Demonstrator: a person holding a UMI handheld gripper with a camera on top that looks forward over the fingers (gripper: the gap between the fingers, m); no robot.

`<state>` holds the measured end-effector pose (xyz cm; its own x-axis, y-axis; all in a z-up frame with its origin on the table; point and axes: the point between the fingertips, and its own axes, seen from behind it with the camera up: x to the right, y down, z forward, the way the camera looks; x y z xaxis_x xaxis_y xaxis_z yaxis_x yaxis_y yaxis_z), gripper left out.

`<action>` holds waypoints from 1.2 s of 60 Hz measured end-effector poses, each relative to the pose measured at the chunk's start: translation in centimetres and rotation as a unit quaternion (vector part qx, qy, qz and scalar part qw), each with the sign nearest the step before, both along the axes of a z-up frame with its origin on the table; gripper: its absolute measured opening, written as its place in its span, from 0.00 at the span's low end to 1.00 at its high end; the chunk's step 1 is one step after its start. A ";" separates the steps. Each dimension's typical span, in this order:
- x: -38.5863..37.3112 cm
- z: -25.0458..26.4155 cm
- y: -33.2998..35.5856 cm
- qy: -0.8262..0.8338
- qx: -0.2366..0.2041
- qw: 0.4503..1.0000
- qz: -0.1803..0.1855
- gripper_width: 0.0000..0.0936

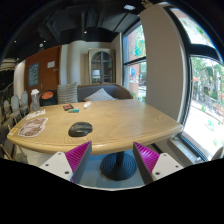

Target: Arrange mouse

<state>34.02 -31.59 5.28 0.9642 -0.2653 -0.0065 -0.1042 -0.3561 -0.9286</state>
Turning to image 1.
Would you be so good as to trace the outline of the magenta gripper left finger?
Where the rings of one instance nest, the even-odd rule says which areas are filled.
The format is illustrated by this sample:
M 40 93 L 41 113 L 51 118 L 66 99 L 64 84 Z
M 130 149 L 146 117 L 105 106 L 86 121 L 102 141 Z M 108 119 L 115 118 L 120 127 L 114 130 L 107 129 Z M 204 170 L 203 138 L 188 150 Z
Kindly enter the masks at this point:
M 92 142 L 86 142 L 63 153 L 57 152 L 40 168 L 72 183 L 79 184 L 92 152 Z

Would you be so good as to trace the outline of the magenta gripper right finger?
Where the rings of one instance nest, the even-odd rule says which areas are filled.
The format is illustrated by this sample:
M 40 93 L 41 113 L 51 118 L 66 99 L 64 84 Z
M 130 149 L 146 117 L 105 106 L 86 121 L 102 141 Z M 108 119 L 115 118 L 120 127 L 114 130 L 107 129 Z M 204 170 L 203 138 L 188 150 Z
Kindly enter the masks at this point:
M 145 184 L 149 184 L 182 169 L 182 166 L 167 153 L 157 153 L 134 142 L 133 154 Z

